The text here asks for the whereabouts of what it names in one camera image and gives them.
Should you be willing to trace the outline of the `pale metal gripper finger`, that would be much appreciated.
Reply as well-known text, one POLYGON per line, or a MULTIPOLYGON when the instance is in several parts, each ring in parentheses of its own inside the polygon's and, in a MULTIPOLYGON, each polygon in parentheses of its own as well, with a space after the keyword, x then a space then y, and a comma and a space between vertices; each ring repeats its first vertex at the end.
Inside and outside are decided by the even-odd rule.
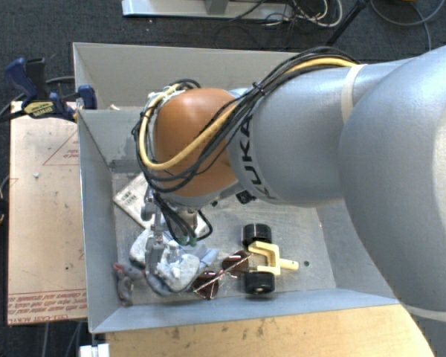
POLYGON ((145 273, 146 276, 156 274, 157 264, 161 261, 164 252, 164 238, 162 236, 150 236, 146 241, 146 259, 145 273))
POLYGON ((182 262, 181 249, 178 243, 168 245, 167 264, 171 271, 180 271, 182 262))

